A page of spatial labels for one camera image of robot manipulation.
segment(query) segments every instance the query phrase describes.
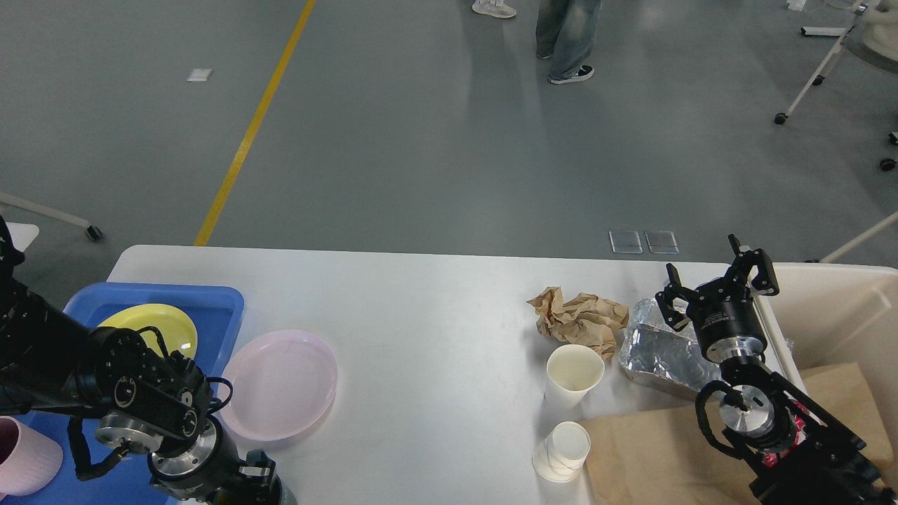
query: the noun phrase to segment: blue tray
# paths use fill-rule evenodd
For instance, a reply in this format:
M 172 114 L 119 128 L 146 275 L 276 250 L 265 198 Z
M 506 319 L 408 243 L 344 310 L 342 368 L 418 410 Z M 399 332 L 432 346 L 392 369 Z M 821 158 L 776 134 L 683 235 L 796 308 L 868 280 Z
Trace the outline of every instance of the blue tray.
M 131 284 L 101 282 L 92 284 L 69 300 L 64 312 L 85 326 L 93 328 L 117 312 L 141 304 L 168 304 L 190 316 L 197 326 L 198 345 L 195 360 L 207 376 L 221 376 L 243 318 L 243 296 L 233 288 L 218 286 L 175 286 L 166 284 Z M 174 498 L 150 487 L 150 471 L 146 456 L 130 456 L 105 476 L 79 482 L 75 479 L 75 463 L 68 446 L 66 425 L 61 415 L 32 412 L 20 421 L 54 439 L 63 448 L 59 473 L 47 487 L 28 496 L 7 496 L 3 505 L 65 503 L 70 505 L 163 505 L 178 503 Z M 98 421 L 84 420 L 84 435 L 91 448 L 94 463 L 109 454 L 110 449 L 93 437 Z

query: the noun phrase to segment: white paper cup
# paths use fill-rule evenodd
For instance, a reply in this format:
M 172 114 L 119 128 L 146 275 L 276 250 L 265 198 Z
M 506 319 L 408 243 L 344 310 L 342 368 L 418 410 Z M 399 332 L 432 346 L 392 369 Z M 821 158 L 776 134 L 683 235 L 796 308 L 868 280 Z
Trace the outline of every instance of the white paper cup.
M 573 481 L 583 472 L 591 444 L 584 427 L 573 421 L 562 422 L 536 446 L 533 468 L 547 481 Z
M 555 349 L 546 363 L 546 403 L 560 409 L 573 408 L 599 384 L 604 373 L 602 357 L 585 345 Z
M 58 443 L 15 418 L 0 417 L 0 493 L 32 494 L 53 480 L 61 465 Z

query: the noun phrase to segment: sneaker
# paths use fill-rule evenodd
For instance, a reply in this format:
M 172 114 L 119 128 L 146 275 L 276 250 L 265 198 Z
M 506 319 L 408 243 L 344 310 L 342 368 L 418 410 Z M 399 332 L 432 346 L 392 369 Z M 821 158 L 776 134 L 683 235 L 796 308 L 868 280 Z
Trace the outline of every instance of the sneaker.
M 486 2 L 474 0 L 474 5 L 471 6 L 471 9 L 475 13 L 486 14 L 487 16 L 493 16 L 494 18 L 499 19 L 513 18 L 517 14 L 517 11 L 508 5 L 493 5 L 489 0 Z
M 568 77 L 567 79 L 555 79 L 553 77 L 549 77 L 549 82 L 552 84 L 567 84 L 567 83 L 579 83 L 580 81 L 585 81 L 586 79 L 593 76 L 595 73 L 595 69 L 589 65 L 581 65 L 580 69 L 577 70 L 575 75 Z

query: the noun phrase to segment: white shoe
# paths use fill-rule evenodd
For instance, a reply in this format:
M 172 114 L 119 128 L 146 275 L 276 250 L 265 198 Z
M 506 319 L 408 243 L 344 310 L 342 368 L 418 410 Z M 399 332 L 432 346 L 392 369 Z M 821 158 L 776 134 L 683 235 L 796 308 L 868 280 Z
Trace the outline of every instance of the white shoe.
M 471 9 L 475 13 L 486 14 L 487 16 L 493 16 L 494 18 L 499 19 L 513 18 L 517 14 L 517 11 L 508 5 L 493 5 L 489 0 L 486 2 L 474 0 L 474 5 L 471 6 Z

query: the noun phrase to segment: aluminum foil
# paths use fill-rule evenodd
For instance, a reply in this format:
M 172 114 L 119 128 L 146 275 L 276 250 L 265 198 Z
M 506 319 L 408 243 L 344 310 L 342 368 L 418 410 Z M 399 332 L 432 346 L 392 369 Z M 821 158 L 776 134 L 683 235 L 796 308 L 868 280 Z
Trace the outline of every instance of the aluminum foil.
M 633 309 L 618 362 L 633 382 L 690 400 L 709 381 L 720 379 L 718 366 L 701 356 L 692 324 L 679 333 L 671 330 L 654 298 Z

